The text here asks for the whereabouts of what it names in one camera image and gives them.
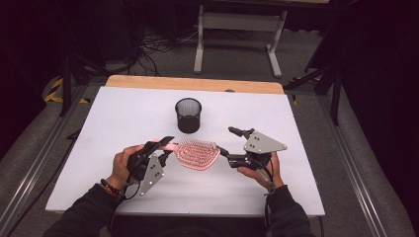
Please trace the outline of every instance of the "person's left hand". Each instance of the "person's left hand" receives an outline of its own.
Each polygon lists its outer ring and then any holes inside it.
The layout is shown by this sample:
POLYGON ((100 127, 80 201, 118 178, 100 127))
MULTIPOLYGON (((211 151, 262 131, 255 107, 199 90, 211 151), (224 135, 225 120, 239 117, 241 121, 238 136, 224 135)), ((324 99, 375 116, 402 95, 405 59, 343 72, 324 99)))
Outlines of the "person's left hand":
POLYGON ((106 180, 108 184, 120 191, 124 188, 124 181, 129 175, 129 170, 126 168, 128 158, 133 153, 142 149, 142 147, 144 147, 144 145, 131 146, 124 149, 123 152, 115 155, 112 175, 106 180))

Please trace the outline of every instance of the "gray floor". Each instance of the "gray floor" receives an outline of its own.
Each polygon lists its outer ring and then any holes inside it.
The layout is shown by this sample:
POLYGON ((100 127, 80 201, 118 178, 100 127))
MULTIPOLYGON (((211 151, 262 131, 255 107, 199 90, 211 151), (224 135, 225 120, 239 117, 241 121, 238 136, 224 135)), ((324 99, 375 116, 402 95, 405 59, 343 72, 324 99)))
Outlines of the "gray floor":
MULTIPOLYGON (((273 77, 264 49, 264 44, 270 38, 271 36, 267 34, 254 34, 250 39, 239 39, 222 33, 209 35, 205 44, 203 72, 200 75, 193 74, 196 47, 193 41, 168 52, 155 52, 150 56, 162 76, 279 81, 284 85, 291 78, 303 75, 303 68, 321 40, 316 33, 284 31, 277 50, 284 74, 279 80, 273 77)), ((143 69, 137 65, 131 73, 144 75, 143 69)), ((103 84, 103 82, 90 83, 83 97, 94 99, 103 84)), ((311 87, 312 85, 308 83, 295 92, 298 103, 294 105, 291 101, 291 105, 325 208, 326 215, 323 217, 325 236, 374 236, 319 100, 313 94, 306 93, 311 87)), ((44 210, 53 190, 53 182, 51 184, 46 182, 70 144, 70 140, 66 137, 82 127, 91 106, 92 104, 78 104, 75 108, 23 209, 43 186, 48 185, 48 188, 12 236, 42 236, 49 225, 59 218, 59 214, 44 210)), ((0 180, 6 181, 0 183, 1 210, 6 209, 21 179, 31 168, 54 124, 59 120, 59 112, 59 103, 47 103, 46 108, 1 161, 0 180)), ((406 211, 379 168, 344 93, 341 97, 339 121, 338 129, 342 131, 347 141, 386 235, 414 236, 406 211)), ((311 219, 311 226, 313 232, 320 236, 317 218, 311 219)), ((102 235, 109 236, 106 231, 103 231, 102 235)))

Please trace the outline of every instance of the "bracelet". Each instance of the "bracelet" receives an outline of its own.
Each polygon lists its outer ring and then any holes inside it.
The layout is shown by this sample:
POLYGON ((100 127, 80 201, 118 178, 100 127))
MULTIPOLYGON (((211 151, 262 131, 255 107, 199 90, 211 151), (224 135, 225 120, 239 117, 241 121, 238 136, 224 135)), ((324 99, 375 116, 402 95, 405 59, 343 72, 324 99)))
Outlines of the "bracelet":
POLYGON ((103 188, 105 188, 105 190, 107 191, 108 194, 110 194, 113 198, 120 198, 123 196, 123 192, 121 192, 120 190, 114 188, 113 186, 111 186, 110 184, 108 184, 108 182, 106 182, 105 179, 101 180, 101 185, 103 188))

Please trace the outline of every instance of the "yellow and black striped tape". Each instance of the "yellow and black striped tape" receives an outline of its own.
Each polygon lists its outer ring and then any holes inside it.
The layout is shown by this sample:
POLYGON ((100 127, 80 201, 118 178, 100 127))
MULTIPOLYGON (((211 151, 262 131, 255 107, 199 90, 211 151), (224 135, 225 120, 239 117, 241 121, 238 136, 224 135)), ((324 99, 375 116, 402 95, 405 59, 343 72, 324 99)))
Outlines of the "yellow and black striped tape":
MULTIPOLYGON (((62 78, 58 78, 52 85, 51 89, 49 90, 48 95, 45 97, 46 102, 58 102, 62 103, 63 100, 60 97, 55 97, 56 91, 58 91, 59 86, 62 84, 62 78)), ((92 100, 87 98, 80 99, 79 103, 89 104, 92 100)))

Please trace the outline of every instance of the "silver metal bracket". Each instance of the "silver metal bracket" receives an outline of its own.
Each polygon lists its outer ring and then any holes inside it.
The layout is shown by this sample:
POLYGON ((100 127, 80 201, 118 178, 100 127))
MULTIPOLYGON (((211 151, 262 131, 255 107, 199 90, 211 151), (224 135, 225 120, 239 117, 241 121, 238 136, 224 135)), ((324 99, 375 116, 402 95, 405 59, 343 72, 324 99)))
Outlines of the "silver metal bracket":
POLYGON ((162 177, 164 176, 163 167, 155 153, 150 156, 144 179, 139 187, 139 195, 144 196, 162 177))
POLYGON ((288 149, 285 144, 256 130, 250 134, 243 148, 245 151, 259 154, 288 149))

